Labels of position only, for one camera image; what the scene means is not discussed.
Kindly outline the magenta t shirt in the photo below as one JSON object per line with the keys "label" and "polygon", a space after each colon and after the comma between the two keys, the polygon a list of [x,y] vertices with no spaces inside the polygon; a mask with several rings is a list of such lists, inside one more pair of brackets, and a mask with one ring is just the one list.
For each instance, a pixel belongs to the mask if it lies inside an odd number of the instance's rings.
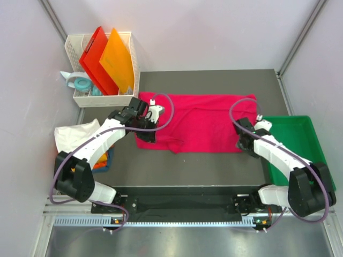
{"label": "magenta t shirt", "polygon": [[248,118],[254,124],[257,117],[254,95],[170,95],[169,98],[142,92],[145,102],[155,99],[165,108],[156,132],[156,142],[136,140],[137,146],[148,150],[168,150],[179,153],[239,153],[238,135],[232,118]]}

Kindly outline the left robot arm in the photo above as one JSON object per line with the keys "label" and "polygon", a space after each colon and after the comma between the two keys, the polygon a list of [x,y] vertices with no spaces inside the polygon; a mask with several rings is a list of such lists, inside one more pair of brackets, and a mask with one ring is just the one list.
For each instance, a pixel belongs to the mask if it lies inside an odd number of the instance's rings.
{"label": "left robot arm", "polygon": [[98,183],[93,168],[99,158],[129,132],[146,142],[155,142],[155,129],[164,108],[154,99],[144,102],[133,97],[127,107],[114,110],[84,143],[55,159],[54,189],[78,202],[102,202],[109,212],[121,208],[121,198],[114,188]]}

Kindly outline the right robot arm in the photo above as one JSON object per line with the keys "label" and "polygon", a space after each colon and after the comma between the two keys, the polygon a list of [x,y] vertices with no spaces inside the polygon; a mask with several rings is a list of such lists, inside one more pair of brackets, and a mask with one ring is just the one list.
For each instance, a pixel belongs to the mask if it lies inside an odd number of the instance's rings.
{"label": "right robot arm", "polygon": [[254,158],[267,160],[288,182],[286,186],[260,186],[250,198],[253,210],[261,212],[269,205],[276,205],[304,218],[336,204],[331,174],[324,162],[312,162],[289,150],[271,134],[272,124],[265,119],[252,125],[248,118],[241,118],[233,125],[238,148]]}

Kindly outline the blue folded t shirt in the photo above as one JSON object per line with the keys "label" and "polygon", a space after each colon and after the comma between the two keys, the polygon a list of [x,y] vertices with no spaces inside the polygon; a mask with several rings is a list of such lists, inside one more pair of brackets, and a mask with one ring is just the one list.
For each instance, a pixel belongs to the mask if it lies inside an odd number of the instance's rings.
{"label": "blue folded t shirt", "polygon": [[112,164],[113,161],[113,157],[114,157],[114,145],[112,145],[108,150],[108,164],[105,168],[102,169],[97,169],[97,170],[92,170],[93,173],[105,173],[109,171],[109,168]]}

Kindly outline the green plastic tray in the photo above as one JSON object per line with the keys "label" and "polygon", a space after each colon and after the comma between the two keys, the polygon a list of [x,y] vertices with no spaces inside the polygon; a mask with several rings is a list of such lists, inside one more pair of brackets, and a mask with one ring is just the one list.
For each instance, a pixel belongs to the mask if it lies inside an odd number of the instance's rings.
{"label": "green plastic tray", "polygon": [[308,116],[264,116],[272,123],[271,134],[295,154],[314,163],[327,163]]}

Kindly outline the orange folded t shirt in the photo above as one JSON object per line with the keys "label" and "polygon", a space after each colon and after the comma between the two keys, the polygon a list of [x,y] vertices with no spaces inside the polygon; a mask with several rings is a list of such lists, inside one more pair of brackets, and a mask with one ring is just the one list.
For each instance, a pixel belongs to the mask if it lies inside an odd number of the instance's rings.
{"label": "orange folded t shirt", "polygon": [[108,164],[108,152],[105,152],[95,163],[93,170],[105,168]]}

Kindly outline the orange plastic folder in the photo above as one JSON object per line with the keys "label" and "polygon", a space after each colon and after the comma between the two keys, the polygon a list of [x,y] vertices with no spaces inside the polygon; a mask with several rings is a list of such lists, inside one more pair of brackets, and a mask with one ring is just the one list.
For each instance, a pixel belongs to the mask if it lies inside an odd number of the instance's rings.
{"label": "orange plastic folder", "polygon": [[133,94],[135,76],[130,51],[116,29],[111,30],[100,64],[122,94]]}

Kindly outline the teal white headphones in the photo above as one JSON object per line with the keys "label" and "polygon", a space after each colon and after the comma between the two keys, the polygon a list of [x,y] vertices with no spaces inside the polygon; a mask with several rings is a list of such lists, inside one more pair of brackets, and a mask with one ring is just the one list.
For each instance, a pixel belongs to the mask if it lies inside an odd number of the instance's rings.
{"label": "teal white headphones", "polygon": [[102,96],[103,94],[93,83],[86,72],[60,72],[68,87],[78,90],[81,93],[91,93],[92,96]]}

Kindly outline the red plastic folder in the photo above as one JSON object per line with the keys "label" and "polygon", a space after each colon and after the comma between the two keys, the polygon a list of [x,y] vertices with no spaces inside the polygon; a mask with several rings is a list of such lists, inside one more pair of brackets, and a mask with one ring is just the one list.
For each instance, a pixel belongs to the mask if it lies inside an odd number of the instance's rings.
{"label": "red plastic folder", "polygon": [[107,42],[108,39],[103,28],[99,26],[90,38],[79,60],[81,67],[105,96],[117,95],[119,91],[115,82],[100,64],[100,58]]}

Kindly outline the white folded t shirt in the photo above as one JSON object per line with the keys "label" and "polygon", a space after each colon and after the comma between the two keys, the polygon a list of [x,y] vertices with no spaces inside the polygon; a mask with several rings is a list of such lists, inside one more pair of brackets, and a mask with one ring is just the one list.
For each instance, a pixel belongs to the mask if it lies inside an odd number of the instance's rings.
{"label": "white folded t shirt", "polygon": [[100,124],[97,119],[90,123],[55,128],[54,138],[57,152],[72,152],[87,141],[99,128]]}

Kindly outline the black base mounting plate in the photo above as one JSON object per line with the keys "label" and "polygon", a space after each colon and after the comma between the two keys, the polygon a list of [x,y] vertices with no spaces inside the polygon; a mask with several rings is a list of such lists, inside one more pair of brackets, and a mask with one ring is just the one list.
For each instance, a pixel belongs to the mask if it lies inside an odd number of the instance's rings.
{"label": "black base mounting plate", "polygon": [[230,222],[265,213],[252,199],[255,186],[117,187],[114,203],[129,212],[130,222]]}

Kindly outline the white plastic organizer basket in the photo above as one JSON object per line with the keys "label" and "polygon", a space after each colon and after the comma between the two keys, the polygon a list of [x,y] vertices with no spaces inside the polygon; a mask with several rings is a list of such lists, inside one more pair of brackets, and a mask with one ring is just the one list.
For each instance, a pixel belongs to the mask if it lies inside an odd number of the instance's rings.
{"label": "white plastic organizer basket", "polygon": [[[136,39],[131,32],[119,32],[119,36],[131,55],[133,72],[135,76],[133,91],[128,94],[119,93],[112,96],[94,96],[91,92],[82,93],[78,90],[75,90],[73,99],[79,107],[121,107],[128,105],[132,97],[138,97],[140,67],[138,65],[136,54]],[[79,59],[91,37],[91,34],[73,34],[68,35],[66,38],[64,48],[74,72],[82,72],[84,70],[79,63]]]}

